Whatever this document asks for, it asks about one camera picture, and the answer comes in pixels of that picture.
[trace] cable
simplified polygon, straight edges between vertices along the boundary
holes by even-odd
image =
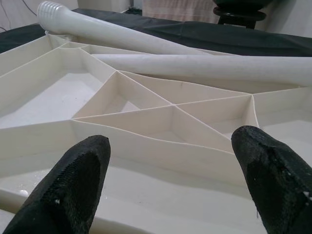
[[[35,16],[37,16],[37,14],[36,14],[35,12],[33,12],[33,11],[29,8],[29,6],[25,3],[24,0],[22,0],[22,2],[25,4],[25,6],[28,8],[28,10],[31,11],[31,13],[33,13]]]
[[[8,21],[9,21],[9,29],[11,29],[11,22],[10,22],[10,19],[9,19],[9,17],[8,17],[8,14],[6,13],[6,11],[5,11],[4,7],[3,7],[2,0],[0,0],[0,5],[1,5],[1,7],[3,8],[3,11],[4,11],[4,13],[5,13],[5,16],[7,17]]]

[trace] white pipe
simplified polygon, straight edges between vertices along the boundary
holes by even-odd
[[[67,7],[42,2],[37,10],[39,24],[47,31],[103,41],[117,48],[151,54],[210,55],[132,29],[70,11]]]
[[[268,81],[312,86],[312,58],[197,55],[93,55],[110,66],[147,75]]]

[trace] black tablecloth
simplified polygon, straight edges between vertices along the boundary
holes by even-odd
[[[75,12],[131,28],[186,46],[250,56],[312,56],[312,39],[272,34],[230,25],[179,22],[108,11]],[[0,33],[0,53],[44,36],[37,24]]]

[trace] beige cloth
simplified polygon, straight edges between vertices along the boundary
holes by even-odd
[[[217,23],[213,0],[143,0],[143,16],[177,20]]]

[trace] white cylinder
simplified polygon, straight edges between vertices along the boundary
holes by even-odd
[[[197,55],[94,55],[110,66],[146,75],[292,83],[312,86],[312,58]]]
[[[197,49],[72,12],[67,7],[51,1],[44,1],[39,5],[37,16],[39,24],[47,31],[98,40],[117,48],[151,54],[210,55]]]

